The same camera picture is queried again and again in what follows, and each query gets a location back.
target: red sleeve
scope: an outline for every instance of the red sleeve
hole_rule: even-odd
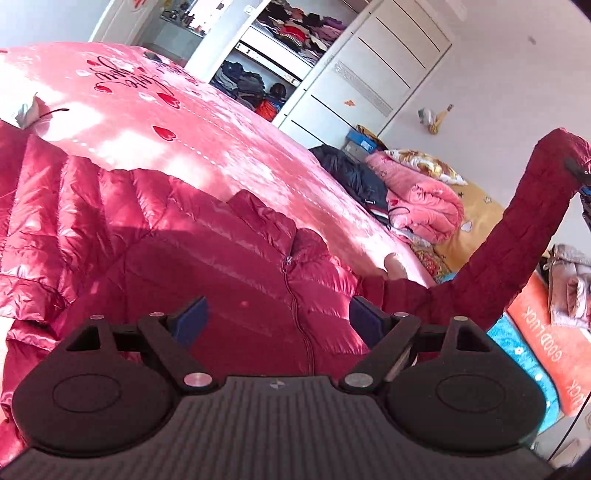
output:
[[[382,277],[361,278],[355,292],[386,313],[407,312],[429,323],[430,290],[407,280],[384,280]]]
[[[563,129],[540,140],[502,220],[454,280],[431,289],[432,323],[464,315],[489,329],[501,317],[534,272],[580,187],[564,168],[566,157],[587,169],[591,147]]]

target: orange bag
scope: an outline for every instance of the orange bag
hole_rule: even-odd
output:
[[[550,324],[548,288],[536,273],[507,312],[554,381],[560,408],[575,415],[591,390],[591,335]]]
[[[273,106],[269,100],[263,100],[256,108],[255,113],[263,117],[268,122],[272,122],[277,116],[278,110]]]

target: red heart print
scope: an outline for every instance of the red heart print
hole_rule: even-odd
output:
[[[156,95],[158,95],[162,100],[164,100],[171,107],[176,108],[176,109],[181,108],[181,102],[179,102],[172,95],[168,95],[167,93],[160,93],[160,92],[158,92]]]
[[[152,128],[158,134],[158,136],[160,136],[160,138],[166,140],[167,142],[172,142],[172,140],[177,138],[174,132],[170,131],[168,128],[157,127],[155,125],[152,125]]]
[[[106,87],[105,85],[96,85],[95,90],[97,92],[113,93],[113,90],[111,90],[109,87]]]

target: white door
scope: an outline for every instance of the white door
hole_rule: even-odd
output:
[[[111,0],[89,41],[131,45],[161,0]]]
[[[213,78],[238,40],[270,2],[270,0],[231,1],[232,3],[213,24],[185,66],[185,70],[204,82],[209,82]]]

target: wardrobe door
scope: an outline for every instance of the wardrobe door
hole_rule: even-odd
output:
[[[435,64],[441,50],[416,20],[411,18],[396,2],[384,0],[374,12],[374,16],[409,49],[423,67],[428,69]]]
[[[293,130],[290,130],[290,127],[286,127],[287,131],[284,130],[284,125],[289,125],[290,121],[308,131],[322,143],[335,148],[342,148],[345,145],[345,139],[351,130],[351,125],[312,96],[299,101],[287,120],[281,124],[281,129],[288,135]]]
[[[376,17],[369,17],[356,36],[396,72],[408,87],[417,85],[427,73],[427,69],[407,46],[392,35]]]
[[[417,26],[429,37],[429,40],[431,40],[440,51],[445,51],[445,49],[448,48],[450,41],[433,19],[429,17],[428,13],[423,10],[421,5],[416,3],[415,0],[395,0],[395,3],[413,19]]]
[[[360,39],[351,39],[308,93],[352,126],[380,129],[408,85]]]
[[[281,131],[308,150],[314,147],[319,147],[324,143],[292,120],[283,122],[281,125]]]

